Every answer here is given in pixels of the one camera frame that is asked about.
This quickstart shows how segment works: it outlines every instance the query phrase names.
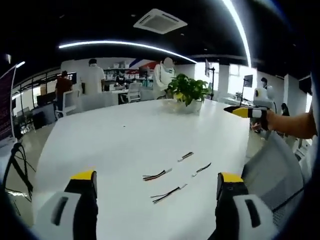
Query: gray mesh chair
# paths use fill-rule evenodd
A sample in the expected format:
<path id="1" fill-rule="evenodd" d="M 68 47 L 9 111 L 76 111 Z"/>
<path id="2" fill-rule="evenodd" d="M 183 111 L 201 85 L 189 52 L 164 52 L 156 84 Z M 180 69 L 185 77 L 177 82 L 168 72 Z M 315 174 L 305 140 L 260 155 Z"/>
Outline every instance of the gray mesh chair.
<path id="1" fill-rule="evenodd" d="M 271 132 L 263 148 L 244 166 L 242 179 L 249 194 L 255 194 L 271 209 L 281 205 L 303 186 L 299 161 L 286 142 Z M 273 222 L 281 229 L 298 205 L 303 191 L 273 211 Z"/>
<path id="2" fill-rule="evenodd" d="M 126 101 L 125 101 L 124 97 L 126 97 L 128 103 L 140 101 L 140 99 L 141 99 L 140 88 L 141 88 L 140 82 L 130 83 L 128 93 L 120 95 L 121 100 L 125 103 Z"/>
<path id="3" fill-rule="evenodd" d="M 67 113 L 72 112 L 77 108 L 79 95 L 79 90 L 71 90 L 63 93 L 62 110 L 55 110 L 57 119 L 60 118 L 60 115 L 62 115 L 63 117 L 67 116 Z"/>

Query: led light strip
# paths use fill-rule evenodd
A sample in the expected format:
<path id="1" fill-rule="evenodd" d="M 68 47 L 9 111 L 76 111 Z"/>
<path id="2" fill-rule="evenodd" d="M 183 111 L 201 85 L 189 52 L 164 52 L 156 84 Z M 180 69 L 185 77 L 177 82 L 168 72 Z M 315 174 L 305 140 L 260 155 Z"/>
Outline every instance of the led light strip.
<path id="1" fill-rule="evenodd" d="M 20 68 L 23 64 L 25 64 L 26 62 L 25 61 L 22 61 L 20 63 L 18 63 L 15 67 L 16 68 Z"/>
<path id="2" fill-rule="evenodd" d="M 252 68 L 252 64 L 251 64 L 251 55 L 250 55 L 250 51 L 249 51 L 249 44 L 248 44 L 248 40 L 247 40 L 247 36 L 245 33 L 245 29 L 244 26 L 241 23 L 240 17 L 234 7 L 234 5 L 232 4 L 231 0 L 222 0 L 222 2 L 224 3 L 224 5 L 226 6 L 226 8 L 228 9 L 228 11 L 230 12 L 236 27 L 238 28 L 238 31 L 240 33 L 242 42 L 243 42 L 243 46 L 244 46 L 244 50 L 245 50 L 245 54 L 246 54 L 246 58 L 248 61 L 248 67 Z"/>
<path id="3" fill-rule="evenodd" d="M 65 49 L 65 48 L 70 48 L 70 47 L 75 47 L 75 46 L 81 46 L 81 45 L 91 45 L 91 44 L 120 44 L 120 45 L 130 45 L 130 46 L 136 46 L 136 47 L 142 47 L 142 48 L 147 48 L 147 49 L 153 49 L 153 50 L 157 50 L 160 52 L 164 52 L 167 54 L 171 54 L 177 57 L 180 57 L 182 59 L 188 60 L 194 64 L 197 64 L 196 61 L 186 57 L 186 56 L 182 56 L 178 53 L 175 53 L 173 51 L 168 51 L 162 48 L 158 48 L 155 46 L 149 46 L 149 45 L 145 45 L 145 44 L 140 44 L 140 43 L 134 43 L 134 42 L 127 42 L 127 41 L 108 41 L 108 40 L 103 40 L 103 41 L 81 41 L 81 42 L 74 42 L 74 43 L 68 43 L 68 44 L 63 44 L 59 46 L 59 49 Z"/>

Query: white table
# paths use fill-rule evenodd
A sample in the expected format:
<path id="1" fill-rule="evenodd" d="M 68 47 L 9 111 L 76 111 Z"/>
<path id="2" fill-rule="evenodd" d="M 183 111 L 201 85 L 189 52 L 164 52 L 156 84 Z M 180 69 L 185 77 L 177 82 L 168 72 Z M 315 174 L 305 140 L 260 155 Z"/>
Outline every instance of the white table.
<path id="1" fill-rule="evenodd" d="M 232 106 L 239 106 L 240 101 L 231 97 L 221 97 L 220 98 L 225 104 L 230 104 Z M 241 105 L 249 106 L 246 100 L 242 100 Z"/>
<path id="2" fill-rule="evenodd" d="M 206 240 L 215 230 L 217 175 L 241 174 L 249 119 L 205 100 L 199 115 L 167 113 L 162 101 L 111 106 L 61 118 L 39 159 L 33 212 L 72 175 L 97 171 L 97 239 Z M 177 162 L 188 152 L 194 155 Z M 211 166 L 191 177 L 196 170 Z M 172 171 L 144 182 L 142 175 Z M 188 185 L 153 204 L 150 196 Z"/>

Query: banner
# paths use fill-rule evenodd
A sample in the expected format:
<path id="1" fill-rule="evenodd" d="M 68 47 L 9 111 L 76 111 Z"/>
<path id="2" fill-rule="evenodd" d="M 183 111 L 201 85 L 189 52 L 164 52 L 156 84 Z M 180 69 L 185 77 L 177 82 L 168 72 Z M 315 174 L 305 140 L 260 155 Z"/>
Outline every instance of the banner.
<path id="1" fill-rule="evenodd" d="M 16 73 L 16 66 L 0 77 L 0 141 L 13 137 L 11 91 Z"/>

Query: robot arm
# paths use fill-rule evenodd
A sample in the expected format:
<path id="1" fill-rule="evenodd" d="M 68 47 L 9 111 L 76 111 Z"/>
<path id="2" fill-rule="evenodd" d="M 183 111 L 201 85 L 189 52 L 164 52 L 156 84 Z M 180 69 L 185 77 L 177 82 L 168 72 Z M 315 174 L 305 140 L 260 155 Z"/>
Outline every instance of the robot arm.
<path id="1" fill-rule="evenodd" d="M 219 173 L 216 197 L 216 229 L 208 240 L 267 240 L 277 234 L 271 210 L 248 193 L 239 176 Z"/>

